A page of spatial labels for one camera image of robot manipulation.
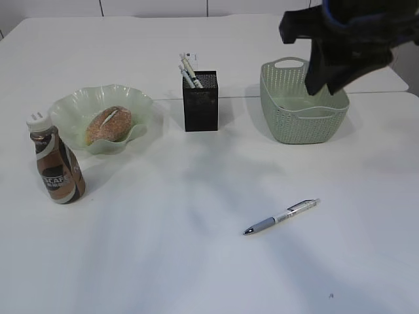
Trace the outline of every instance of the mesh pen holder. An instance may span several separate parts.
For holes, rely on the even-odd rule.
[[[301,67],[276,67],[278,62],[299,61]],[[338,130],[349,108],[344,90],[331,95],[326,86],[308,95],[304,79],[308,62],[284,58],[261,67],[261,103],[275,139],[285,144],[328,141]]]
[[[183,78],[185,131],[218,130],[218,84],[216,71],[195,71],[204,88],[191,88]]]

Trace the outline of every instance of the basket handle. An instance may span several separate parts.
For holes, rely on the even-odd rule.
[[[275,60],[275,61],[272,61],[272,62],[268,62],[268,64],[270,64],[270,65],[272,65],[273,67],[276,68],[275,65],[277,63],[284,62],[284,61],[298,61],[298,62],[301,62],[302,63],[302,66],[300,66],[300,67],[304,67],[304,65],[308,63],[307,60],[304,60],[304,59],[301,59],[301,58],[297,58],[297,57],[286,57],[286,58],[281,58],[281,59],[278,59],[278,60]]]
[[[324,116],[324,115],[321,115],[321,116],[299,116],[299,113],[307,113],[308,111],[313,111],[313,110],[318,110],[318,109],[322,110],[323,112],[324,111],[329,111],[330,114],[328,114],[327,116]],[[330,118],[333,118],[334,116],[336,116],[339,112],[341,112],[341,110],[318,106],[318,107],[312,107],[312,108],[307,108],[307,109],[303,109],[303,110],[293,112],[293,115],[295,115],[298,119],[330,119]]]

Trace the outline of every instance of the pen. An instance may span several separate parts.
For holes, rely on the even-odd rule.
[[[292,216],[295,216],[299,213],[302,213],[303,211],[306,211],[307,209],[310,209],[316,206],[318,203],[320,203],[320,199],[302,201],[298,204],[295,204],[294,206],[291,206],[282,214],[269,217],[258,224],[254,224],[252,227],[246,229],[243,232],[243,234],[245,236],[248,236],[249,234],[255,234],[257,232],[265,230],[269,227],[274,226],[275,224],[279,224],[281,221],[287,220],[288,218],[291,218]]]
[[[195,88],[194,83],[192,82],[192,80],[191,80],[191,78],[189,77],[188,73],[186,73],[185,69],[184,69],[184,68],[182,68],[182,66],[181,66],[181,65],[179,66],[179,68],[180,68],[180,70],[181,70],[181,74],[182,74],[182,76],[183,76],[183,77],[185,78],[185,80],[188,82],[189,86],[190,86],[191,88]]]
[[[191,65],[189,64],[188,59],[185,57],[185,55],[180,54],[180,56],[181,56],[181,60],[182,60],[183,65],[185,66],[186,71],[188,71],[189,75],[191,76],[192,81],[194,82],[194,85],[197,88],[204,88],[201,82],[196,77],[195,72],[193,68],[191,67]]]

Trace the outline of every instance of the white wall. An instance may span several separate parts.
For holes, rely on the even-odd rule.
[[[283,14],[309,6],[310,0],[101,0],[105,16],[220,16],[239,13]],[[321,0],[311,0],[319,5]],[[101,16],[99,0],[0,0],[0,31],[8,34],[24,18]],[[419,95],[419,47],[396,50],[392,68]]]
[[[59,16],[101,16],[99,1],[0,0],[0,29],[4,35],[25,18]]]
[[[105,16],[206,16],[206,0],[101,0]]]
[[[271,13],[282,15],[287,10],[301,10],[308,7],[310,0],[209,0],[209,16],[239,13]]]

